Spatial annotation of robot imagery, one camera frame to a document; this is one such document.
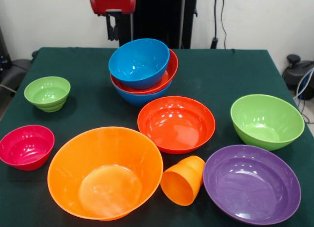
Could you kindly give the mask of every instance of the purple bowl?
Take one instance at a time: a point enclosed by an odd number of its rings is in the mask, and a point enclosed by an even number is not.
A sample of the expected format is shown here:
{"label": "purple bowl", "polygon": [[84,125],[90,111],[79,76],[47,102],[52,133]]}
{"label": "purple bowl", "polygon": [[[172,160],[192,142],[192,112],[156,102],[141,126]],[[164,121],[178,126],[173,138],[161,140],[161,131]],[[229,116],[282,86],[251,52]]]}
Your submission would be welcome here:
{"label": "purple bowl", "polygon": [[292,169],[273,153],[250,145],[232,145],[213,153],[203,180],[221,210],[252,225],[285,221],[301,201],[300,183]]}

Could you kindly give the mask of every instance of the light green bowl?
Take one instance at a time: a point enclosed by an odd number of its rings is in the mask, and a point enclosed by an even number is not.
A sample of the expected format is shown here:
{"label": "light green bowl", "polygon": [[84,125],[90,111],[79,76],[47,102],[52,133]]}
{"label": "light green bowl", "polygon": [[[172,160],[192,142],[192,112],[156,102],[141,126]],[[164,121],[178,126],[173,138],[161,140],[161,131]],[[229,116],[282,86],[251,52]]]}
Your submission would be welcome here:
{"label": "light green bowl", "polygon": [[251,94],[237,99],[231,106],[231,118],[246,144],[269,151],[287,146],[304,131],[301,113],[270,95]]}
{"label": "light green bowl", "polygon": [[57,76],[39,78],[24,90],[25,98],[44,112],[52,113],[61,109],[70,92],[70,83]]}

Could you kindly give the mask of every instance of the dark green cloth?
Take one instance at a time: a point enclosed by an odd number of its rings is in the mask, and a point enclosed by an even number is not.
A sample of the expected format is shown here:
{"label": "dark green cloth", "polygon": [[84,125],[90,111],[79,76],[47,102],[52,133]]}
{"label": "dark green cloth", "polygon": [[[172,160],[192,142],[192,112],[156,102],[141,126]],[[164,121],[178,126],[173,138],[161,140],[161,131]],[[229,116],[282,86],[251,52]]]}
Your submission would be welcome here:
{"label": "dark green cloth", "polygon": [[[20,171],[0,163],[0,226],[2,227],[236,227],[244,224],[224,214],[202,187],[189,207],[172,203],[158,188],[140,208],[113,222],[74,217],[52,200],[47,171],[52,157],[72,137],[92,128],[137,129],[140,111],[125,102],[111,85],[108,60],[114,49],[42,48],[0,122],[0,138],[23,125],[40,124],[55,135],[50,159],[36,171]],[[214,114],[216,131],[208,143],[186,155],[162,154],[164,168],[188,155],[206,160],[216,150],[243,143],[233,129],[230,107],[239,97],[263,93],[295,105],[267,51],[175,50],[179,69],[166,95],[181,95],[205,104]],[[65,77],[71,92],[64,107],[45,113],[26,101],[24,89],[44,76]],[[314,139],[306,126],[291,145],[274,152],[295,171],[302,187],[299,210],[278,226],[314,226]]]}

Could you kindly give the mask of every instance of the large orange bowl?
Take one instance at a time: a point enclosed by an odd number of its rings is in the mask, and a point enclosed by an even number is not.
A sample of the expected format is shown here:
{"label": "large orange bowl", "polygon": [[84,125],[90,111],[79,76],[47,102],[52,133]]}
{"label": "large orange bowl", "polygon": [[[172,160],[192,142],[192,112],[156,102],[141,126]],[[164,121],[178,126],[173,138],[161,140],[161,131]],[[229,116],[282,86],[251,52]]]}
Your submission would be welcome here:
{"label": "large orange bowl", "polygon": [[156,85],[154,85],[153,87],[150,87],[147,89],[135,89],[135,88],[129,87],[127,85],[124,85],[119,80],[114,78],[113,75],[110,75],[111,82],[117,88],[122,90],[123,92],[131,93],[131,94],[151,94],[151,93],[156,93],[156,92],[163,90],[173,80],[173,78],[177,72],[178,65],[179,65],[177,55],[171,49],[169,49],[169,51],[170,51],[170,58],[169,58],[169,63],[168,63],[167,69],[166,69],[165,73],[162,75],[161,80]]}
{"label": "large orange bowl", "polygon": [[204,145],[215,131],[210,110],[191,98],[169,96],[148,103],[138,115],[138,129],[160,151],[184,154]]}
{"label": "large orange bowl", "polygon": [[128,128],[102,127],[60,148],[48,170],[48,188],[66,212],[110,221],[145,203],[162,171],[160,151],[148,137]]}

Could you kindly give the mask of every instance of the blue bowl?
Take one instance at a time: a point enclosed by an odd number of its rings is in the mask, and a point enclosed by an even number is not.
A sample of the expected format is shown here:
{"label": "blue bowl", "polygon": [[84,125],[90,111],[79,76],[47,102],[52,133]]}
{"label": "blue bowl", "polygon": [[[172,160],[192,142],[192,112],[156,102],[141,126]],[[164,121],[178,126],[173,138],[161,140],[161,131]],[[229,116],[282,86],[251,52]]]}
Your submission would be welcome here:
{"label": "blue bowl", "polygon": [[167,69],[170,52],[156,39],[137,39],[118,48],[109,60],[109,71],[123,84],[136,89],[154,86]]}
{"label": "blue bowl", "polygon": [[123,92],[122,90],[120,90],[116,86],[115,86],[115,88],[118,91],[118,93],[120,94],[120,96],[123,97],[126,101],[128,101],[131,105],[136,106],[136,107],[143,107],[146,104],[148,104],[149,102],[151,102],[157,98],[162,97],[166,93],[168,88],[170,87],[171,82],[163,90],[161,90],[157,93],[151,93],[151,94],[130,94],[130,93]]}

